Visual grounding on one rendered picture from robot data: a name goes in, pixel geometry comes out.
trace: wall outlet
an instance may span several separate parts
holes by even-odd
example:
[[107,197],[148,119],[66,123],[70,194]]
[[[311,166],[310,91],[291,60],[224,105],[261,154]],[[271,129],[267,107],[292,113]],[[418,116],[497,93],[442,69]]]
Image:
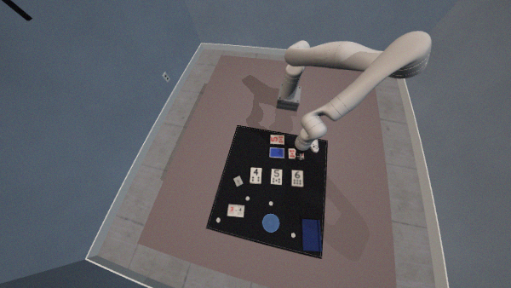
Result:
[[170,77],[169,75],[167,75],[167,72],[164,72],[164,75],[162,75],[165,79],[165,81],[169,82],[170,81]]

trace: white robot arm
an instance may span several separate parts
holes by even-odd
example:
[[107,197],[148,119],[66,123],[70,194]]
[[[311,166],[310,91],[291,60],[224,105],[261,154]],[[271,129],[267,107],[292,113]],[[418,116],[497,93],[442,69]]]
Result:
[[325,43],[309,48],[306,41],[300,41],[290,46],[285,52],[289,65],[281,95],[293,92],[305,66],[364,71],[330,102],[303,116],[303,130],[296,138],[296,148],[305,151],[314,140],[326,134],[321,116],[336,121],[352,111],[386,77],[417,75],[426,67],[430,52],[431,37],[426,32],[406,33],[382,52],[353,42]]

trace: dark rod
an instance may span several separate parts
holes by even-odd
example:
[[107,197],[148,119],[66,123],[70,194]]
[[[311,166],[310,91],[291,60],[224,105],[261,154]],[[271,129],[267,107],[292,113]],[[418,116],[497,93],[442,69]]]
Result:
[[18,13],[21,17],[25,18],[25,20],[30,21],[32,18],[29,14],[27,14],[23,9],[18,7],[18,5],[14,4],[10,0],[2,0],[4,3],[6,3],[10,8],[12,8],[16,13]]

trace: black mat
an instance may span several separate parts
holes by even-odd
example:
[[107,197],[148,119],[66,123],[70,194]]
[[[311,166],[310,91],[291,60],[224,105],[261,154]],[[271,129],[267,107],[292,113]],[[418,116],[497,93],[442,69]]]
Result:
[[[284,145],[271,144],[271,135],[282,135]],[[292,159],[288,149],[295,148],[295,138],[269,130],[236,128],[208,229],[321,258],[327,141],[319,140],[318,153],[296,150]],[[273,149],[273,156],[284,158],[271,158],[270,148],[283,148],[281,155],[282,149]],[[251,172],[251,168],[261,170]],[[278,182],[278,178],[272,179],[272,169],[282,170],[282,185],[271,183]],[[255,181],[260,177],[261,184],[250,183],[251,177]],[[293,187],[292,179],[298,185],[302,179],[303,187]]]

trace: blue circle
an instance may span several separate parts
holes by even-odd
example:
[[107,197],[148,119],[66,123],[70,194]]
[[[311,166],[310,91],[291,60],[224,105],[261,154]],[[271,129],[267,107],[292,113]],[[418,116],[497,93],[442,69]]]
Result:
[[266,214],[264,218],[262,218],[262,226],[267,232],[273,233],[277,231],[280,226],[280,221],[275,214]]

